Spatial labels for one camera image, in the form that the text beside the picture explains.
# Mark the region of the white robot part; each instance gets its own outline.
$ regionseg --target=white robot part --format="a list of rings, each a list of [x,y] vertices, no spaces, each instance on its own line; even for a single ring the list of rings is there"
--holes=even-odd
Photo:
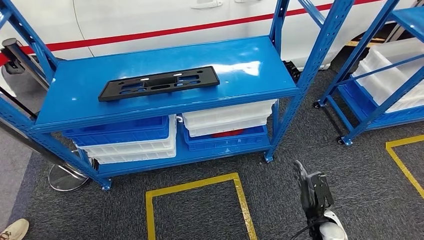
[[[325,210],[324,216],[334,222],[325,222],[319,226],[319,231],[323,240],[348,240],[348,235],[342,226],[339,218],[331,210]]]

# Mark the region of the red stripe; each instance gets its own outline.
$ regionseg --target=red stripe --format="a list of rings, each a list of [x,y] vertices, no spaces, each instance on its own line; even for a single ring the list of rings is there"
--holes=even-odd
[[[378,1],[381,1],[381,0],[355,0],[354,5],[366,4],[366,3],[378,2]],[[324,10],[329,10],[331,6],[332,4],[329,3],[324,5],[318,5],[316,6],[316,8],[319,11],[324,11]],[[287,11],[286,16],[293,16],[293,15],[299,15],[299,14],[305,14],[305,13],[306,13],[305,9],[300,8],[300,9]],[[273,13],[270,13],[270,14],[264,14],[259,16],[250,16],[250,17],[244,17],[244,18],[233,19],[233,20],[219,21],[219,22],[213,22],[213,23],[207,23],[207,24],[201,24],[201,25],[185,26],[185,27],[158,30],[158,31],[149,31],[149,32],[142,32],[142,33],[135,33],[135,34],[128,34],[128,35],[109,36],[109,37],[101,37],[101,38],[78,40],[78,41],[49,43],[47,44],[47,47],[48,49],[50,49],[50,51],[60,51],[60,50],[83,48],[83,47],[90,47],[90,46],[103,45],[103,44],[112,44],[112,43],[119,43],[119,42],[125,42],[125,41],[137,40],[137,39],[146,39],[146,38],[159,37],[159,36],[165,36],[165,35],[171,35],[171,34],[186,33],[186,32],[197,31],[197,30],[212,29],[212,28],[219,28],[219,27],[225,27],[225,26],[231,26],[231,25],[237,25],[237,24],[257,22],[257,21],[272,19],[273,15],[274,15]],[[34,53],[34,51],[29,46],[22,47],[22,50],[26,54]],[[6,58],[6,56],[4,56],[3,54],[0,54],[0,66],[4,65],[7,61],[8,59]]]

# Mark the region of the stanchion base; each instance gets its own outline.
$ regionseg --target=stanchion base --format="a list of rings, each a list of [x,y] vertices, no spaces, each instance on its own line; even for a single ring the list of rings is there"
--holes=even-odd
[[[73,192],[89,182],[88,177],[76,178],[58,165],[53,165],[48,173],[50,187],[59,192]]]

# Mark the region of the black plastic plate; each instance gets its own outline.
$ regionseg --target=black plastic plate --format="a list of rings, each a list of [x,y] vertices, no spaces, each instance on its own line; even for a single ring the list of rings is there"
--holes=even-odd
[[[99,102],[216,86],[220,80],[212,66],[108,81]]]

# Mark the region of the white car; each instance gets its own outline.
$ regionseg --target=white car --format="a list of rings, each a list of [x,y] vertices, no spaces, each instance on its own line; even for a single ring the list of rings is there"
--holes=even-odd
[[[277,0],[13,0],[53,54],[61,59],[126,53],[267,35]],[[326,16],[332,0],[311,0]],[[385,0],[355,0],[324,62],[365,32]],[[400,0],[397,9],[415,0]],[[291,0],[282,29],[281,59],[302,70],[319,27]],[[17,38],[9,23],[0,40]]]

